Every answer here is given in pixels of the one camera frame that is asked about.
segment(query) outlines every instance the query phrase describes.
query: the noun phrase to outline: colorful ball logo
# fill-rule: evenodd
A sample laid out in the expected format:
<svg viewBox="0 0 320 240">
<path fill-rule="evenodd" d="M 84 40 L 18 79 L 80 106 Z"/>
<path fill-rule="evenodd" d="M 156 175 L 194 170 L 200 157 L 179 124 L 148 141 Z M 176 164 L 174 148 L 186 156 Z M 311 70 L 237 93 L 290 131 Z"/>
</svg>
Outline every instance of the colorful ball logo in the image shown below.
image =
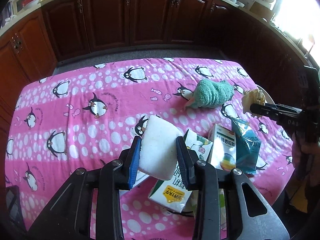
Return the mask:
<svg viewBox="0 0 320 240">
<path fill-rule="evenodd" d="M 231 171 L 236 167 L 236 160 L 229 153 L 225 153 L 223 159 L 220 161 L 220 166 L 225 171 Z"/>
</svg>

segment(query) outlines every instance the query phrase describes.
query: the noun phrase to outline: yellow label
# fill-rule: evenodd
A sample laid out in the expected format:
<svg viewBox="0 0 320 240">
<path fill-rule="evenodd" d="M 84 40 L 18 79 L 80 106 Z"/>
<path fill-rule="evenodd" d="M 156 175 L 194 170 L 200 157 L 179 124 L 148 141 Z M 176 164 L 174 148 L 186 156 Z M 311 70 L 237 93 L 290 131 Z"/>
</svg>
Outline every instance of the yellow label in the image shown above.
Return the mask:
<svg viewBox="0 0 320 240">
<path fill-rule="evenodd" d="M 168 203 L 181 202 L 184 196 L 184 192 L 171 186 L 167 186 L 162 194 L 165 196 Z"/>
</svg>

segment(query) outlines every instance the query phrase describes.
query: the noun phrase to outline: green fuzzy sock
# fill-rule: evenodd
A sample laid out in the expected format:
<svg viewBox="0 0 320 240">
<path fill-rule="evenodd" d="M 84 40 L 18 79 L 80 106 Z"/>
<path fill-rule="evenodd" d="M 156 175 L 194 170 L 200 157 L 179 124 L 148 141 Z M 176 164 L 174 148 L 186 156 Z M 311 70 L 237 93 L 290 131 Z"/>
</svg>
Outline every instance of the green fuzzy sock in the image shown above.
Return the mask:
<svg viewBox="0 0 320 240">
<path fill-rule="evenodd" d="M 214 108 L 231 100 L 234 94 L 233 86 L 225 80 L 214 82 L 202 79 L 193 92 L 193 98 L 188 101 L 186 106 Z"/>
</svg>

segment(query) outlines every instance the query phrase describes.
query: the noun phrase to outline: cardboard box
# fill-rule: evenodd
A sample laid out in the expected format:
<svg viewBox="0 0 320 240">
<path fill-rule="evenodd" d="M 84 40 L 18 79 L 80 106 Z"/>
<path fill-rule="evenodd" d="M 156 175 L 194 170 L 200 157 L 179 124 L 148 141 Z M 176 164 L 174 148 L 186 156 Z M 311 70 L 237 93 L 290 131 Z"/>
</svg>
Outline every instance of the cardboard box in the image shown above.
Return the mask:
<svg viewBox="0 0 320 240">
<path fill-rule="evenodd" d="M 209 140 L 213 142 L 212 154 L 208 162 L 216 169 L 231 171 L 236 167 L 236 134 L 219 124 L 209 131 Z"/>
<path fill-rule="evenodd" d="M 194 150 L 199 159 L 207 160 L 212 150 L 212 142 L 188 130 L 184 135 L 188 149 Z M 185 207 L 192 191 L 186 190 L 183 185 L 179 165 L 177 163 L 171 180 L 158 180 L 149 194 L 152 201 L 176 212 L 181 212 Z"/>
</svg>

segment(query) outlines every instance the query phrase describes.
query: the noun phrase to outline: gray floor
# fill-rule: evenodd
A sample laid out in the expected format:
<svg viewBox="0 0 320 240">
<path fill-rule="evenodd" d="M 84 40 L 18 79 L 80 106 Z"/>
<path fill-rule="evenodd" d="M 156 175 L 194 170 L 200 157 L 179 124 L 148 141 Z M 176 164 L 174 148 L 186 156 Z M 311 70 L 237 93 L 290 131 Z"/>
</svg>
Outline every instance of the gray floor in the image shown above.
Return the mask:
<svg viewBox="0 0 320 240">
<path fill-rule="evenodd" d="M 144 49 L 120 53 L 110 53 L 96 57 L 82 59 L 57 67 L 53 74 L 57 75 L 67 71 L 93 66 L 101 63 L 109 63 L 139 58 L 162 58 L 162 57 L 189 57 L 226 59 L 223 53 L 217 49 Z"/>
</svg>

